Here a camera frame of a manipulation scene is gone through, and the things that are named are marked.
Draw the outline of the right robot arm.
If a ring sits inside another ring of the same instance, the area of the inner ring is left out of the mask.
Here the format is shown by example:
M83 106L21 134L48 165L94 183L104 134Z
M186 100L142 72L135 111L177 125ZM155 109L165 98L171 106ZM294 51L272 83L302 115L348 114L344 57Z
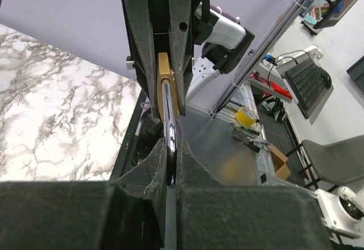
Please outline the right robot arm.
M175 84L174 110L185 114L193 80L194 47L221 74L230 73L254 40L238 19L218 10L210 0L121 0L136 78L149 98L152 115L163 116L158 101L162 74L159 55L166 54Z

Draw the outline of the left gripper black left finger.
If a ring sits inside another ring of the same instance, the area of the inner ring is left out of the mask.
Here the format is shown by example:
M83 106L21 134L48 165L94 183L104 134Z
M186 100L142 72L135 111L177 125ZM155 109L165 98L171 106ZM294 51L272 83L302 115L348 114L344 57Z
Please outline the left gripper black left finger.
M160 249L167 147L116 181L1 183L2 249Z

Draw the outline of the brass long-shackle padlock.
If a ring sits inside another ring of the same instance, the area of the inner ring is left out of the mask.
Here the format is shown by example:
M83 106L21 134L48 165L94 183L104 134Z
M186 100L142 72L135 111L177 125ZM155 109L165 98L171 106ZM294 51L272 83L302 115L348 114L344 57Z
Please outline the brass long-shackle padlock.
M159 114L164 126L164 141L167 145L167 185L174 187L178 147L176 135L178 104L173 71L166 52L158 54L157 95Z

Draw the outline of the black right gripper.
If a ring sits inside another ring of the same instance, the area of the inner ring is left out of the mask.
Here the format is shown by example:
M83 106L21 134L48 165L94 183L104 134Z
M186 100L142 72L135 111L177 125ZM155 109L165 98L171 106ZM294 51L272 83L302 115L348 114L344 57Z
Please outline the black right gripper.
M136 78L148 96L151 112L159 116L157 56L166 52L174 72L179 114L185 115L186 96L192 81L192 57L197 35L194 27L206 23L195 16L199 4L209 0L122 0L130 47L129 60L136 63Z

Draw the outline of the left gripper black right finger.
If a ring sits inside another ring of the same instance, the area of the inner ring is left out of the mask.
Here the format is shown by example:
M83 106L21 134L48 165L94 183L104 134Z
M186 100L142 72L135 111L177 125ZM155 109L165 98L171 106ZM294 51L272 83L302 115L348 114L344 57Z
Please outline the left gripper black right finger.
M178 249L331 249L316 200L293 186L225 186L178 152Z

